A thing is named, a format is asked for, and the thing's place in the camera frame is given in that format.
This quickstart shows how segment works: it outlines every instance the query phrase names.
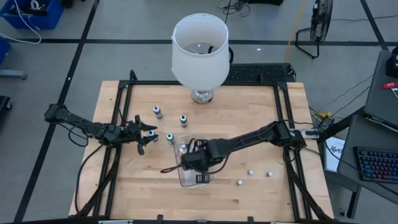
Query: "rgb keyboard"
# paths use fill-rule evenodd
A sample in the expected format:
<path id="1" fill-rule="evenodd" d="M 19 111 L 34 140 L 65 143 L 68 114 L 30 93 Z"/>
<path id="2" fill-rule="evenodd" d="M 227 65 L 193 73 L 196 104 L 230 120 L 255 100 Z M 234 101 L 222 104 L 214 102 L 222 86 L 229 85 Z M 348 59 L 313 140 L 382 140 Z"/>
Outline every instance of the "rgb keyboard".
<path id="1" fill-rule="evenodd" d="M 398 184 L 398 152 L 390 149 L 354 147 L 361 180 Z"/>

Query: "blue bin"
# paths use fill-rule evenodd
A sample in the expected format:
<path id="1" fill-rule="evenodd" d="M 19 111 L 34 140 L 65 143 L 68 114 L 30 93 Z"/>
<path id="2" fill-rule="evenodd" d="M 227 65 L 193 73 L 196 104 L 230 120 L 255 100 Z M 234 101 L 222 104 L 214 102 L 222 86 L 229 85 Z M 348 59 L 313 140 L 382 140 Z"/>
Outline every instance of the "blue bin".
<path id="1" fill-rule="evenodd" d="M 23 15 L 21 13 L 22 18 L 24 18 L 25 22 L 28 23 L 28 25 L 30 25 L 33 29 L 35 29 L 35 27 L 39 29 L 55 29 L 63 12 L 63 7 L 60 0 L 39 0 L 38 2 L 45 3 L 47 6 L 47 15 L 30 16 Z M 17 0 L 17 3 L 19 9 L 22 9 L 25 5 L 30 6 L 30 0 Z M 5 18 L 15 29 L 29 29 L 18 14 L 14 15 L 9 13 L 13 5 L 15 5 L 14 0 L 7 0 L 0 11 L 0 16 Z"/>
<path id="2" fill-rule="evenodd" d="M 8 44 L 6 40 L 0 37 L 0 63 L 7 55 L 9 49 L 10 49 L 10 44 Z"/>

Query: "transparent box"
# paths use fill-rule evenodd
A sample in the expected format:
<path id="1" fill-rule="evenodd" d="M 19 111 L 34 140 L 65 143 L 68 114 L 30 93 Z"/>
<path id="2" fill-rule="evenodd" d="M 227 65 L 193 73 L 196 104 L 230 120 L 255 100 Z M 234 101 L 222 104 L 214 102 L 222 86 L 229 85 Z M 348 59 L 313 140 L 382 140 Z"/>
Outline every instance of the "transparent box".
<path id="1" fill-rule="evenodd" d="M 173 140 L 173 148 L 174 148 L 174 154 L 175 154 L 175 160 L 177 165 L 181 163 L 181 155 L 187 153 L 187 144 L 191 141 L 191 139 L 207 139 L 205 134 L 201 133 L 191 133 L 191 134 L 184 134 L 179 137 L 175 137 Z M 179 167 L 178 169 L 178 176 L 180 177 L 180 184 L 182 187 L 201 187 L 204 185 L 208 184 L 197 184 L 196 183 L 196 176 L 200 175 L 199 172 L 194 171 L 194 170 L 184 170 L 182 167 Z M 210 175 L 210 182 L 213 181 L 214 174 Z"/>

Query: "vial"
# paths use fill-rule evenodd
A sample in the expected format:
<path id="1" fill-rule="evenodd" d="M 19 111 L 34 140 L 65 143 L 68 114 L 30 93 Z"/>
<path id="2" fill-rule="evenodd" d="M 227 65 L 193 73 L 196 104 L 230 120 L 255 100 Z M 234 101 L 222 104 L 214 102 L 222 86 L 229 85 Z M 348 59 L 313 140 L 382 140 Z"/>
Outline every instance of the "vial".
<path id="1" fill-rule="evenodd" d="M 187 116 L 181 115 L 180 121 L 181 121 L 181 126 L 182 126 L 183 128 L 186 128 L 186 127 L 188 126 L 188 119 L 187 119 Z"/>
<path id="2" fill-rule="evenodd" d="M 154 136 L 156 133 L 154 131 L 149 131 L 148 136 Z"/>
<path id="3" fill-rule="evenodd" d="M 154 107 L 154 113 L 155 113 L 157 119 L 163 118 L 162 111 L 160 110 L 160 108 L 158 106 Z"/>
<path id="4" fill-rule="evenodd" d="M 166 138 L 167 138 L 167 140 L 169 141 L 169 143 L 170 143 L 171 145 L 174 144 L 174 136 L 173 136 L 172 133 L 168 133 L 168 134 L 166 135 Z"/>

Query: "lamp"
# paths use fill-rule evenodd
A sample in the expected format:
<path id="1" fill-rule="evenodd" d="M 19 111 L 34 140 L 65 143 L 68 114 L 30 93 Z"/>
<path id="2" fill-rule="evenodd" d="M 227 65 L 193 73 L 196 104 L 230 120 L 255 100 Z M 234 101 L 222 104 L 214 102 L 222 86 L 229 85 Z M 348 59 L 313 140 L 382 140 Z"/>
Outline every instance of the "lamp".
<path id="1" fill-rule="evenodd" d="M 225 81 L 229 73 L 228 28 L 218 17 L 193 14 L 175 26 L 172 36 L 172 71 L 177 80 L 192 90 L 192 99 L 208 103 L 213 90 Z M 209 45 L 210 54 L 189 52 L 197 45 Z"/>

